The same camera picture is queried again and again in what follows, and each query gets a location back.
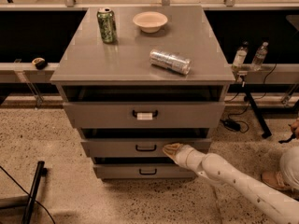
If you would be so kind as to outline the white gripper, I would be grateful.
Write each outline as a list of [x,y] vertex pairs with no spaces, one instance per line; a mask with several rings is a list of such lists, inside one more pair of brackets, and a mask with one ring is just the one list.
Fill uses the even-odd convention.
[[196,174],[203,171],[202,161],[206,155],[189,145],[168,144],[163,147],[163,153],[182,168]]

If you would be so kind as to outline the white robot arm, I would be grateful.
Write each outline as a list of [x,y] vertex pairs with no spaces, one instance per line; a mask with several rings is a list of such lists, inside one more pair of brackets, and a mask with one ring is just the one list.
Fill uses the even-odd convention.
[[298,201],[240,172],[222,156],[180,143],[165,145],[163,152],[175,164],[215,187],[230,185],[277,224],[299,224]]

